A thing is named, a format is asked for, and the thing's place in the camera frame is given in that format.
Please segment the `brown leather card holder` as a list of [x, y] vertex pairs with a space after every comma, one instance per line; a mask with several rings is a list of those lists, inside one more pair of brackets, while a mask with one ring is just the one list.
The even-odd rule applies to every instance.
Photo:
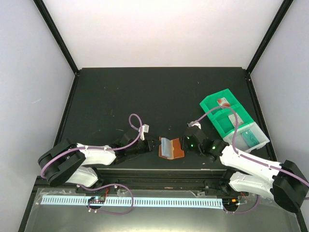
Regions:
[[181, 148], [179, 138], [169, 140], [164, 137], [159, 137], [159, 139], [161, 143], [158, 151], [159, 157], [167, 160], [184, 158], [185, 153]]

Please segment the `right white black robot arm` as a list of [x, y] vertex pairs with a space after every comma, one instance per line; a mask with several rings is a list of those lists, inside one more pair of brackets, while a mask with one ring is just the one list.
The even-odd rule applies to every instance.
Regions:
[[188, 127], [180, 138], [184, 151], [195, 152], [209, 161], [217, 160], [236, 169], [219, 183], [225, 195], [248, 192], [270, 198], [286, 211], [298, 213], [307, 199], [309, 183], [298, 166], [286, 160], [283, 163], [251, 155], [223, 140], [210, 140], [198, 127]]

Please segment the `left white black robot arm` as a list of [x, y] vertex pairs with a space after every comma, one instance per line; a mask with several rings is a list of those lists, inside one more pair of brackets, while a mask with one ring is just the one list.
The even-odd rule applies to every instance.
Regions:
[[98, 193], [103, 189], [104, 182], [96, 165], [117, 165], [159, 147], [159, 137], [144, 133], [136, 140], [138, 134], [135, 130], [129, 130], [121, 139], [105, 146], [87, 146], [66, 139], [38, 159], [41, 177], [51, 187], [71, 183]]

